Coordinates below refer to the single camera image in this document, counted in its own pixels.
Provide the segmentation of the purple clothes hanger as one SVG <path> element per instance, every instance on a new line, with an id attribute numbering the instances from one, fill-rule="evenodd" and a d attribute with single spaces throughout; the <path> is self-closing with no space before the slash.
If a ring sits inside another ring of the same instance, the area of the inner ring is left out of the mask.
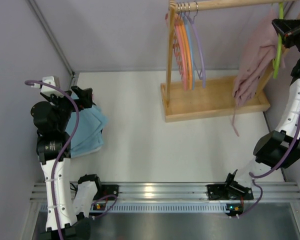
<path id="1" fill-rule="evenodd" d="M 206 76 L 206 68 L 205 68 L 205 61 L 204 61 L 204 54 L 203 54 L 203 48 L 202 48 L 202 43 L 199 37 L 199 33 L 197 30 L 197 27 L 195 25 L 195 18 L 198 15 L 199 12 L 199 4 L 196 1 L 195 2 L 195 7 L 196 7 L 196 11 L 195 11 L 195 15 L 193 17 L 190 17 L 190 4 L 188 3 L 188 15 L 186 15 L 187 20 L 189 21 L 191 27 L 192 27 L 192 31 L 195 37 L 195 42 L 197 45 L 197 50 L 198 50 L 198 54 L 199 54 L 199 59 L 200 59 L 200 65 L 201 65 L 201 69 L 199 70 L 198 66 L 196 65 L 196 62 L 194 61 L 194 67 L 195 67 L 195 71 L 197 73 L 197 76 L 199 78 L 199 80 L 201 80 L 201 85 L 202 88 L 205 89 L 206 88 L 206 82 L 207 82 L 207 76 Z"/>

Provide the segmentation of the green clothes hanger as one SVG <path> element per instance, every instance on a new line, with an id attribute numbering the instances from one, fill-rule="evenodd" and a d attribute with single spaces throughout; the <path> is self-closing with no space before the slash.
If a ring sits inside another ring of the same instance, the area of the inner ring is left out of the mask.
<path id="1" fill-rule="evenodd" d="M 279 13 L 278 18 L 280 20 L 284 19 L 284 3 L 280 2 L 278 3 L 279 6 Z M 276 57 L 272 60 L 272 67 L 273 67 L 273 78 L 276 79 L 278 77 L 279 68 L 281 64 L 281 56 L 282 56 L 282 37 L 278 35 L 277 40 L 277 51 L 276 51 Z"/>

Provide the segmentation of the pink trousers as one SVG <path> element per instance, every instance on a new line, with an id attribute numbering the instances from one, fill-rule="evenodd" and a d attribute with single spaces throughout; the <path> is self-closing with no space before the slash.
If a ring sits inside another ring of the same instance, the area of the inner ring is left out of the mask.
<path id="1" fill-rule="evenodd" d="M 279 37 L 272 25 L 272 20 L 283 18 L 282 4 L 280 4 L 279 12 L 271 8 L 247 40 L 241 55 L 239 71 L 233 82 L 234 114 L 254 98 L 260 78 L 264 75 L 268 65 L 275 66 L 274 62 L 279 54 Z"/>

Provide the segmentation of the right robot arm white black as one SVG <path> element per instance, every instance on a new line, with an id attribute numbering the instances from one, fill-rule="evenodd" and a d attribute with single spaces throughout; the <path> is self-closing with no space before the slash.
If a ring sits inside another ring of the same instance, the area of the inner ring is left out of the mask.
<path id="1" fill-rule="evenodd" d="M 284 47 L 295 46 L 300 53 L 300 19 L 274 19 L 272 25 Z M 259 139 L 249 164 L 228 174 L 222 191 L 227 199 L 250 199 L 256 179 L 287 169 L 300 159 L 300 59 L 290 75 L 289 98 L 278 126 Z"/>

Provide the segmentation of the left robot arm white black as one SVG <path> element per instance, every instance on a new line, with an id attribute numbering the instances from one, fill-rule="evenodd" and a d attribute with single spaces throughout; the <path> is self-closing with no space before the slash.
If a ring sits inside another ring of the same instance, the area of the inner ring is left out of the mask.
<path id="1" fill-rule="evenodd" d="M 89 213 L 102 189 L 97 174 L 79 178 L 75 195 L 69 180 L 71 138 L 66 132 L 72 113 L 93 106 L 93 90 L 71 87 L 70 91 L 52 92 L 36 103 L 30 114 L 37 128 L 36 153 L 44 174 L 47 220 L 41 240 L 88 240 L 91 237 Z"/>

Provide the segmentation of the blue trousers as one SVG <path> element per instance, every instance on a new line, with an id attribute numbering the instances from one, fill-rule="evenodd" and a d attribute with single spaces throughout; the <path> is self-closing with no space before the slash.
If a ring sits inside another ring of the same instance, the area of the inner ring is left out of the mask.
<path id="1" fill-rule="evenodd" d="M 40 162 L 81 157 L 104 145 L 103 129 L 108 119 L 102 110 L 93 104 L 78 114 L 73 112 L 60 132 L 38 133 L 36 152 Z"/>

